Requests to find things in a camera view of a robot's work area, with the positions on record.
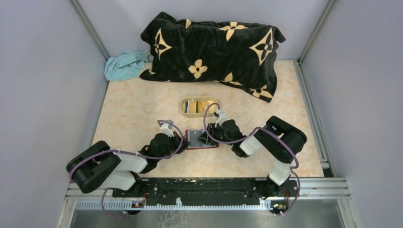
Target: black mounting plate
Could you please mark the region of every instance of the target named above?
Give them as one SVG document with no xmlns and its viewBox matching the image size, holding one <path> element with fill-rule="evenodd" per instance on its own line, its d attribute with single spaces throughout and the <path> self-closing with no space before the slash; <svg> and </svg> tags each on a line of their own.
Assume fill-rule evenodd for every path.
<svg viewBox="0 0 403 228">
<path fill-rule="evenodd" d="M 264 183 L 265 178 L 144 178 L 141 191 L 114 190 L 112 196 L 143 197 L 145 190 L 149 206 L 176 205 L 177 198 L 184 206 L 259 205 L 254 187 Z M 286 184 L 291 197 L 296 186 L 295 180 Z M 285 197 L 285 192 L 277 197 Z"/>
</svg>

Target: cable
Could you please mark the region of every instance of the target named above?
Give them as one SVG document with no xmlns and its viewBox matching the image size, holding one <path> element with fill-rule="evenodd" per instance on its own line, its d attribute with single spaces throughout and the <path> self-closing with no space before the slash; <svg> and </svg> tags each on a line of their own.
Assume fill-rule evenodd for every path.
<svg viewBox="0 0 403 228">
<path fill-rule="evenodd" d="M 286 189 L 286 207 L 288 208 L 289 191 Z"/>
<path fill-rule="evenodd" d="M 124 153 L 124 154 L 129 154 L 129 155 L 135 155 L 137 157 L 141 157 L 141 158 L 146 158 L 146 159 L 154 159 L 154 160 L 162 160 L 162 159 L 168 159 L 171 158 L 172 156 L 174 156 L 182 147 L 183 144 L 183 134 L 181 132 L 181 130 L 179 129 L 179 127 L 177 127 L 176 125 L 174 125 L 171 122 L 165 121 L 165 120 L 157 120 L 158 123 L 166 123 L 169 124 L 170 126 L 174 127 L 176 130 L 178 130 L 179 135 L 181 136 L 181 142 L 179 143 L 178 148 L 176 148 L 176 150 L 171 153 L 170 155 L 164 156 L 164 157 L 150 157 L 150 156 L 145 156 L 142 155 L 140 153 L 133 153 L 133 152 L 128 152 L 128 151 L 121 151 L 121 150 L 116 150 L 116 149 L 111 149 L 111 150 L 107 150 L 107 151 L 101 151 L 99 153 L 96 153 L 92 156 L 89 156 L 88 158 L 82 160 L 81 162 L 79 162 L 76 166 L 73 167 L 73 169 L 70 171 L 69 173 L 69 178 L 71 182 L 74 182 L 73 180 L 73 174 L 74 172 L 80 167 L 82 166 L 84 163 L 86 163 L 87 161 L 90 161 L 98 156 L 104 155 L 106 153 L 112 153 L 112 152 L 117 152 L 117 153 Z"/>
<path fill-rule="evenodd" d="M 203 125 L 204 125 L 204 129 L 207 133 L 207 135 L 216 143 L 222 143 L 222 144 L 233 144 L 233 143 L 239 143 L 244 141 L 245 139 L 247 139 L 247 137 L 243 137 L 241 139 L 235 140 L 235 141 L 230 141 L 230 142 L 224 142 L 224 141 L 220 141 L 218 139 L 214 139 L 213 136 L 210 134 L 210 132 L 207 130 L 207 125 L 206 125 L 206 117 L 207 117 L 207 113 L 209 112 L 209 109 L 213 106 L 216 105 L 218 107 L 218 110 L 220 109 L 220 105 L 216 102 L 211 103 L 207 108 L 206 111 L 204 112 L 204 116 L 203 116 Z"/>
<path fill-rule="evenodd" d="M 104 191 L 104 194 L 102 195 L 102 198 L 101 198 L 101 207 L 102 207 L 102 210 L 105 212 L 105 214 L 107 215 L 107 216 L 109 216 L 109 217 L 112 217 L 112 218 L 119 218 L 119 219 L 123 219 L 124 217 L 126 217 L 128 214 L 123 214 L 123 215 L 113 215 L 113 214 L 110 214 L 109 212 L 107 212 L 106 211 L 106 209 L 105 209 L 105 205 L 104 205 L 104 199 L 105 199 L 105 195 L 106 195 L 106 192 L 109 190 L 109 188 L 106 188 L 105 189 L 105 191 Z"/>
<path fill-rule="evenodd" d="M 291 173 L 294 174 L 295 177 L 297 178 L 297 183 L 298 183 L 297 194 L 296 194 L 294 200 L 292 201 L 291 205 L 289 206 L 289 208 L 287 208 L 286 211 L 284 211 L 282 214 L 276 214 L 276 215 L 282 215 L 282 216 L 286 215 L 291 210 L 291 208 L 294 206 L 295 202 L 298 199 L 299 191 L 301 190 L 301 180 L 299 179 L 299 176 L 293 170 L 291 170 Z"/>
<path fill-rule="evenodd" d="M 119 219 L 123 219 L 123 218 L 125 218 L 126 216 L 128 216 L 128 214 L 127 214 L 127 212 L 125 212 L 125 211 L 123 211 L 123 215 L 113 215 L 113 214 L 110 214 L 109 212 L 107 212 L 107 210 L 105 209 L 105 205 L 104 205 L 104 199 L 105 199 L 105 196 L 106 196 L 106 192 L 109 190 L 109 188 L 106 188 L 105 189 L 105 191 L 104 191 L 104 194 L 102 195 L 102 198 L 101 198 L 101 208 L 102 208 L 102 211 L 107 215 L 107 216 L 109 216 L 109 217 L 112 217 L 112 218 L 119 218 Z M 144 191 L 144 195 L 143 195 L 143 202 L 141 203 L 142 204 L 142 206 L 144 207 L 144 203 L 145 203 L 145 201 L 146 201 L 146 199 L 147 199 L 147 193 L 145 192 L 145 189 L 143 189 L 143 191 Z"/>
<path fill-rule="evenodd" d="M 277 142 L 279 142 L 282 146 L 284 146 L 284 148 L 288 151 L 288 153 L 291 155 L 291 157 L 295 161 L 295 166 L 291 166 L 290 170 L 293 170 L 293 169 L 296 169 L 299 167 L 299 162 L 298 162 L 297 157 L 295 156 L 294 152 L 292 152 L 291 148 L 285 142 L 283 142 L 280 138 L 277 137 L 277 135 L 275 135 L 271 131 L 264 129 L 262 127 L 256 127 L 255 129 L 253 129 L 253 131 L 250 135 L 253 135 L 253 133 L 255 133 L 255 131 L 257 131 L 257 130 L 264 131 L 265 133 L 269 134 L 273 139 L 275 139 Z"/>
</svg>

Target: yellow flower pattern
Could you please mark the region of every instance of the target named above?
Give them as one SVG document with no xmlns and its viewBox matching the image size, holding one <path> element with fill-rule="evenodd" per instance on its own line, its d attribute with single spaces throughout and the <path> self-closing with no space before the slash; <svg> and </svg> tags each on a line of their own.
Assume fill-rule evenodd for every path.
<svg viewBox="0 0 403 228">
<path fill-rule="evenodd" d="M 161 60 L 161 54 L 172 47 L 169 46 L 163 39 L 163 34 L 161 28 L 158 30 L 157 35 L 155 35 L 155 52 L 158 54 L 158 59 Z"/>
<path fill-rule="evenodd" d="M 269 53 L 273 52 L 273 32 L 270 28 L 266 35 L 256 44 L 249 47 L 259 58 L 259 66 L 262 65 Z"/>
<path fill-rule="evenodd" d="M 230 22 L 230 25 L 228 26 L 224 26 L 222 28 L 220 28 L 221 30 L 227 31 L 227 35 L 225 36 L 225 38 L 227 39 L 227 41 L 229 39 L 231 39 L 232 35 L 234 34 L 236 29 L 247 29 L 247 27 L 243 26 L 243 25 L 238 25 L 237 22 Z"/>
<path fill-rule="evenodd" d="M 196 60 L 196 62 L 194 62 L 194 65 L 189 67 L 190 73 L 192 73 L 196 79 L 202 76 L 202 74 L 206 72 L 206 70 L 207 66 L 202 66 L 201 59 Z"/>
<path fill-rule="evenodd" d="M 273 98 L 273 95 L 270 94 L 269 92 L 267 92 L 265 89 L 267 89 L 267 85 L 264 85 L 260 89 L 250 89 L 250 90 L 253 91 L 252 95 L 254 95 L 257 98 L 259 98 L 260 96 L 265 96 L 267 98 Z"/>
<path fill-rule="evenodd" d="M 239 83 L 239 82 L 233 82 L 232 80 L 233 80 L 233 76 L 232 76 L 232 72 L 231 72 L 231 73 L 229 73 L 229 74 L 225 77 L 224 82 L 226 82 L 226 83 L 231 83 L 231 84 L 236 85 L 236 86 L 242 85 L 241 83 Z"/>
<path fill-rule="evenodd" d="M 192 22 L 189 19 L 186 19 L 185 29 L 187 29 L 191 25 L 191 23 Z"/>
</svg>

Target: metal frame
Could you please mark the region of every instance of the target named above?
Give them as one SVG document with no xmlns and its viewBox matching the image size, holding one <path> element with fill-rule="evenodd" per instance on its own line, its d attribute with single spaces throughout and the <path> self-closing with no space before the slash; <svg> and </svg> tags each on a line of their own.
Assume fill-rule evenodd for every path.
<svg viewBox="0 0 403 228">
<path fill-rule="evenodd" d="M 265 178 L 256 178 L 257 181 L 265 180 Z M 347 183 L 344 178 L 300 178 L 301 191 L 298 200 L 338 200 L 340 203 L 344 203 L 345 210 L 341 213 L 344 223 L 346 221 L 351 223 L 354 220 L 347 220 L 354 218 L 349 215 L 348 210 L 350 207 L 348 200 L 351 199 L 350 191 L 348 190 Z M 89 194 L 83 194 L 80 188 L 75 184 L 69 184 L 63 209 L 60 214 L 58 228 L 69 228 L 71 220 L 73 218 L 74 211 L 77 209 L 92 209 L 101 210 L 101 198 L 105 189 L 97 189 Z M 108 191 L 105 196 L 105 206 L 111 210 L 124 210 L 128 209 L 127 205 L 131 205 L 132 201 L 142 201 L 142 198 L 114 198 L 112 197 L 112 191 Z M 144 210 L 268 210 L 271 200 L 284 200 L 284 197 L 269 197 L 266 200 L 260 200 L 259 205 L 242 205 L 242 206 L 184 206 L 180 202 L 176 205 L 157 205 L 157 206 L 145 206 Z"/>
<path fill-rule="evenodd" d="M 104 57 L 105 60 L 109 59 L 109 53 L 106 50 L 105 46 L 103 45 L 101 39 L 99 38 L 96 30 L 92 26 L 90 20 L 88 19 L 87 15 L 85 14 L 84 10 L 82 9 L 80 3 L 78 0 L 69 0 L 70 3 L 72 4 L 72 7 L 75 9 L 77 12 L 77 15 L 81 19 L 82 23 L 86 27 L 89 35 L 91 36 L 93 42 L 97 46 L 100 54 Z M 338 2 L 338 0 L 329 0 L 328 4 L 326 5 L 326 8 L 324 12 L 322 13 L 320 20 L 318 24 L 316 25 L 311 37 L 309 38 L 306 46 L 303 49 L 303 52 L 301 54 L 301 57 L 296 60 L 294 59 L 294 66 L 295 70 L 297 73 L 298 77 L 298 82 L 300 84 L 301 92 L 304 98 L 305 106 L 307 108 L 308 112 L 308 117 L 310 124 L 312 126 L 312 130 L 315 136 L 315 143 L 318 148 L 318 154 L 321 160 L 322 168 L 324 170 L 331 170 L 331 173 L 336 176 L 335 169 L 333 167 L 332 159 L 329 153 L 328 145 L 326 142 L 325 135 L 323 133 L 322 125 L 320 122 L 320 119 L 317 115 L 316 111 L 316 106 L 315 102 L 311 93 L 311 90 L 309 88 L 309 82 L 306 77 L 306 73 L 303 69 L 302 63 L 305 60 L 308 52 L 310 51 L 312 45 L 314 44 L 314 41 L 320 32 L 327 16 L 331 12 L 332 8 L 334 5 Z M 96 128 L 97 121 L 99 119 L 99 115 L 101 112 L 101 107 L 99 108 L 99 114 L 98 118 L 95 122 L 94 125 L 94 132 Z M 64 200 L 64 204 L 62 207 L 62 211 L 59 216 L 58 220 L 58 228 L 69 228 L 71 225 L 71 221 L 73 218 L 73 214 L 75 209 L 78 206 L 78 209 L 85 209 L 85 208 L 91 208 L 91 209 L 100 209 L 99 208 L 99 203 L 100 199 L 102 197 L 102 194 L 104 193 L 105 190 L 103 189 L 98 189 L 95 190 L 94 192 L 91 192 L 89 194 L 83 194 L 78 186 L 74 183 L 71 183 L 69 185 L 69 188 L 66 193 L 66 197 Z M 340 209 L 340 216 L 343 219 L 344 226 L 346 228 L 361 228 L 362 225 L 359 221 L 358 215 L 356 213 L 356 210 L 354 208 L 354 205 L 351 201 L 351 196 L 350 192 L 348 190 L 347 183 L 344 178 L 301 178 L 301 191 L 300 191 L 300 198 L 298 200 L 328 200 L 328 199 L 336 199 L 339 205 Z M 122 204 L 122 202 L 126 201 L 140 201 L 142 200 L 141 198 L 113 198 L 112 193 L 107 192 L 106 197 L 105 197 L 105 202 L 106 202 L 106 208 L 108 209 L 124 209 L 125 205 L 127 204 Z M 268 198 L 267 200 L 283 200 L 282 197 L 271 197 Z M 242 209 L 242 210 L 254 210 L 254 209 L 267 209 L 267 200 L 261 201 L 260 205 L 253 205 L 253 206 L 242 206 L 242 207 L 231 207 L 231 206 L 226 206 L 226 207 L 189 207 L 189 206 L 183 206 L 181 204 L 177 205 L 172 205 L 170 207 L 167 206 L 146 206 L 144 209 L 150 209 L 150 210 L 159 210 L 159 209 L 173 209 L 173 210 L 218 210 L 218 209 Z"/>
</svg>

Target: cloth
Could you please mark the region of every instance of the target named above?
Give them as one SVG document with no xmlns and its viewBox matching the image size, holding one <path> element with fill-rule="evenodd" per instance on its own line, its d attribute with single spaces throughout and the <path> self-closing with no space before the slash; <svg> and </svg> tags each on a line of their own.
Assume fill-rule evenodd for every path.
<svg viewBox="0 0 403 228">
<path fill-rule="evenodd" d="M 141 33 L 154 56 L 141 79 L 215 81 L 270 102 L 277 87 L 274 61 L 286 39 L 271 25 L 176 20 L 161 12 Z"/>
<path fill-rule="evenodd" d="M 146 51 L 123 52 L 117 58 L 108 59 L 105 66 L 105 78 L 108 81 L 136 78 L 147 62 Z"/>
</svg>

